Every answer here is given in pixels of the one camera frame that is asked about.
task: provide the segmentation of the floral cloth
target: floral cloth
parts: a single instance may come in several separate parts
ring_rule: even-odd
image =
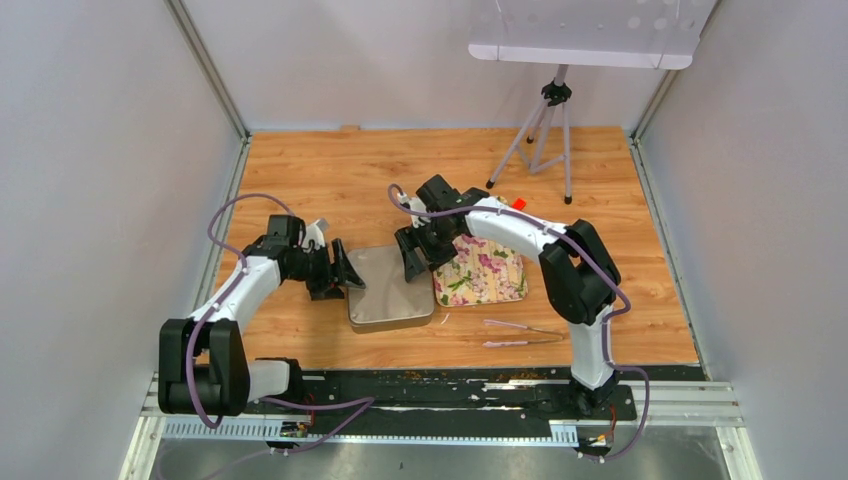
[[[515,250],[468,235],[453,244],[456,257],[433,272],[440,305],[514,302],[527,295],[524,265]]]

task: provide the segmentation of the white wall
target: white wall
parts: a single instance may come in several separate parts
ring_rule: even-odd
[[[646,162],[765,478],[844,478],[848,3],[727,0]]]
[[[252,130],[520,125],[556,67],[471,57],[478,1],[186,4]],[[573,67],[574,123],[632,129],[661,78]]]
[[[238,141],[164,2],[0,15],[0,471],[117,476]]]

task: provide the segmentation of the tripod leg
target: tripod leg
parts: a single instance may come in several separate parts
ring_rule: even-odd
[[[533,143],[533,140],[536,139],[536,134],[539,133],[539,125],[542,124],[542,118],[544,116],[544,112],[539,114],[539,117],[536,119],[536,125],[533,126],[533,131],[530,132],[530,135],[527,135],[527,143]]]
[[[565,204],[571,205],[571,125],[568,123],[568,102],[562,106],[562,140],[565,157]]]
[[[529,117],[527,117],[527,121],[524,122],[524,126],[521,127],[521,130],[518,132],[518,135],[515,136],[515,140],[512,141],[512,145],[510,145],[509,149],[507,149],[503,160],[501,160],[501,163],[498,165],[498,168],[496,168],[494,173],[492,173],[492,176],[489,177],[489,180],[486,182],[486,188],[492,188],[495,186],[495,182],[498,180],[498,177],[500,176],[501,172],[503,172],[503,169],[506,167],[507,162],[509,162],[509,157],[511,157],[512,154],[515,153],[515,150],[518,149],[518,145],[521,143],[521,140],[524,138],[524,135],[530,128],[530,124],[533,123],[533,120],[536,119],[536,117],[542,114],[542,111],[545,109],[546,106],[547,100],[541,98],[539,100],[539,104],[536,106],[536,109],[533,110],[533,113],[531,113]]]
[[[551,131],[554,110],[556,110],[556,107],[547,107],[545,109],[545,118],[542,120],[542,130],[539,133],[539,144],[536,145],[536,151],[533,152],[533,162],[530,164],[531,172],[539,167],[539,160],[542,158],[542,152],[545,150],[545,142],[548,141],[548,133]]]

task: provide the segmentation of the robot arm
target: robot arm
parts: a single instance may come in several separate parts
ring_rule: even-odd
[[[401,198],[401,202],[416,211],[422,211],[423,206],[428,212],[471,206],[513,210],[476,188],[460,194],[440,175],[428,180],[416,194],[418,198]],[[548,300],[568,322],[574,351],[572,376],[584,388],[588,404],[599,405],[617,383],[614,370],[604,359],[601,330],[603,317],[612,310],[615,293],[585,262],[572,263],[571,258],[577,257],[577,253],[551,232],[574,240],[616,284],[621,282],[621,275],[589,222],[578,220],[569,226],[521,215],[535,219],[546,228],[491,211],[471,210],[435,218],[413,216],[412,226],[395,233],[406,280],[449,262],[457,253],[453,240],[461,234],[496,241],[539,263]],[[416,250],[423,254],[423,261]]]
[[[365,288],[339,239],[332,241],[335,261],[324,242],[326,222],[305,226],[291,215],[272,215],[265,235],[244,251],[218,292],[188,318],[171,319],[159,332],[159,408],[165,413],[194,413],[186,379],[188,338],[198,319],[213,313],[201,327],[193,357],[208,351],[209,364],[193,369],[198,397],[209,415],[239,415],[248,402],[290,393],[301,399],[296,361],[261,359],[248,364],[241,334],[262,302],[284,280],[306,283],[312,300],[341,299],[340,287]],[[228,292],[217,304],[222,292]]]

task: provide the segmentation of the wooden tabletop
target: wooden tabletop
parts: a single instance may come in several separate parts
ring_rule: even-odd
[[[328,242],[345,248],[394,244],[409,217],[389,203],[386,187],[397,182],[414,192],[434,174],[460,191],[483,187],[515,129],[391,130],[259,133],[253,137],[240,193],[279,197],[307,223],[329,222]],[[561,149],[551,132],[544,159]],[[563,172],[555,166],[527,173],[516,157],[492,192],[527,201],[526,212],[564,223],[578,218],[598,230],[621,271],[631,313],[613,320],[619,363],[698,361],[623,132],[572,129],[574,203],[563,204]],[[236,206],[229,242],[243,248],[265,231],[273,203],[249,199]],[[224,256],[218,282],[235,266]],[[260,307],[244,334],[249,358],[289,357],[313,368],[391,368],[566,365],[571,345],[561,343],[489,349],[487,340],[517,340],[527,333],[488,327],[484,318],[567,332],[548,304],[541,270],[525,259],[529,294],[520,302],[476,307],[436,307],[425,327],[356,334],[343,300],[311,302],[305,286],[285,282]],[[442,323],[445,315],[450,318]]]

